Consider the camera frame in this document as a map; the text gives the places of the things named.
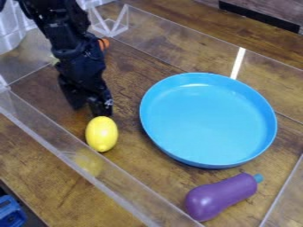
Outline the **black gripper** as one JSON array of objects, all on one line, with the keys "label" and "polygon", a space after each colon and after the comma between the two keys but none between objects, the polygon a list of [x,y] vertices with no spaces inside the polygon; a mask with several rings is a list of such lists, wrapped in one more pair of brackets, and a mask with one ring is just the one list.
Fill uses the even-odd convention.
[{"label": "black gripper", "polygon": [[112,116],[112,99],[102,79],[106,70],[106,51],[100,49],[94,34],[56,35],[51,39],[52,53],[59,59],[58,84],[71,107],[80,109],[88,100],[95,117]]}]

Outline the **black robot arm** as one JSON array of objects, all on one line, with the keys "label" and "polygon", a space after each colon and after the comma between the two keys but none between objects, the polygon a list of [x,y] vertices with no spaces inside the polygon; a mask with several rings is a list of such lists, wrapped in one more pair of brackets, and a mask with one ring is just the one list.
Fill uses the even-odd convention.
[{"label": "black robot arm", "polygon": [[112,115],[112,96],[102,78],[107,39],[90,31],[90,18],[76,0],[16,0],[51,43],[58,84],[75,110],[90,105],[94,116]]}]

